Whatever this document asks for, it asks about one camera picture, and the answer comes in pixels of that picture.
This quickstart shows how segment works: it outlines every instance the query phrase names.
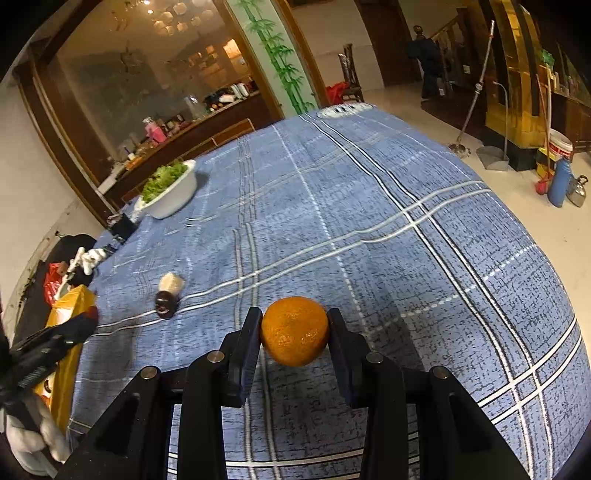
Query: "plaid tablecloth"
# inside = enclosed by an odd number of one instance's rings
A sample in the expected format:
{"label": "plaid tablecloth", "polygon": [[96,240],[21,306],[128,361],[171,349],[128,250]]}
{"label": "plaid tablecloth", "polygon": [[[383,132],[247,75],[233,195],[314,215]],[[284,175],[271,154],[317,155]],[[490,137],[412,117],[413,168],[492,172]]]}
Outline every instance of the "plaid tablecloth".
{"label": "plaid tablecloth", "polygon": [[[450,368],[532,479],[558,471],[591,419],[581,332],[547,257],[461,160],[377,108],[340,107],[197,161],[190,203],[144,218],[90,286],[100,326],[82,352],[71,431],[85,432],[141,367],[186,366],[251,305],[302,295],[340,308],[401,365]],[[168,271],[186,286],[161,320],[154,296]],[[359,472],[366,414],[339,396],[328,351],[302,368],[261,351],[248,404],[223,419],[232,479]]]}

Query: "red bag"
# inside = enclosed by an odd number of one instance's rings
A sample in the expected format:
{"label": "red bag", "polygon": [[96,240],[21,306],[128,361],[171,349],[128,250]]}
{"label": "red bag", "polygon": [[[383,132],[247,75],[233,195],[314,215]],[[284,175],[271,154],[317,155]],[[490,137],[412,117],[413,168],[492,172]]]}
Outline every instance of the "red bag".
{"label": "red bag", "polygon": [[67,270],[67,264],[65,262],[49,264],[49,268],[45,274],[45,280],[43,281],[43,295],[49,305],[53,306],[56,302],[53,296],[60,289],[61,278],[65,270]]}
{"label": "red bag", "polygon": [[326,95],[331,105],[343,103],[343,92],[349,86],[347,82],[335,83],[331,87],[326,87]]}

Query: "plastic bag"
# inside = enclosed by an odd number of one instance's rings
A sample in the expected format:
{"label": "plastic bag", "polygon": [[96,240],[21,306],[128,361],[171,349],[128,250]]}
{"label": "plastic bag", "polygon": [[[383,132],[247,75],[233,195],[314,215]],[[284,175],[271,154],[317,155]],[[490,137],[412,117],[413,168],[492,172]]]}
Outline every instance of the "plastic bag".
{"label": "plastic bag", "polygon": [[[53,304],[51,313],[47,318],[46,327],[53,327],[67,322],[72,317],[85,312],[94,304],[95,295],[84,285],[80,285],[70,290]],[[45,401],[58,428],[64,434],[70,419],[74,382],[81,351],[82,345],[76,345],[57,364],[55,374],[35,387],[35,393]]]}
{"label": "plastic bag", "polygon": [[61,278],[66,270],[67,264],[65,262],[49,264],[49,268],[45,274],[45,280],[43,280],[43,295],[49,305],[53,305],[56,302],[53,296],[60,289]]}
{"label": "plastic bag", "polygon": [[349,84],[347,82],[339,82],[330,87],[326,87],[326,95],[328,96],[331,105],[343,103],[343,92],[348,86]]}

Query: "tiled floor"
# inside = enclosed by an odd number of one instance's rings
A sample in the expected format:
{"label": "tiled floor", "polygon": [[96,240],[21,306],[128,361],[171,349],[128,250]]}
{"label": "tiled floor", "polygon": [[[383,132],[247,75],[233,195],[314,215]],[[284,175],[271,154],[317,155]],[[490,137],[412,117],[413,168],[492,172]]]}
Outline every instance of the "tiled floor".
{"label": "tiled floor", "polygon": [[[365,100],[408,122],[442,144],[455,141],[458,130],[420,108],[420,84],[364,92]],[[469,135],[462,143],[475,152],[482,143]],[[559,209],[535,192],[534,171],[485,170],[475,153],[464,160],[525,225],[557,270],[577,314],[591,355],[591,200],[577,208],[568,200]],[[573,173],[591,178],[591,155],[577,154]]]}

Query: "door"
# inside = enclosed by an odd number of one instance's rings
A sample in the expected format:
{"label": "door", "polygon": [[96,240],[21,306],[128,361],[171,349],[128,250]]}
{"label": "door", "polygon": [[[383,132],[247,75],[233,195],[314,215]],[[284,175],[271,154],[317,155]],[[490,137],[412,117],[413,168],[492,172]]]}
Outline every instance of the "door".
{"label": "door", "polygon": [[416,60],[407,56],[410,32],[398,0],[355,0],[374,47],[384,86],[421,79]]}

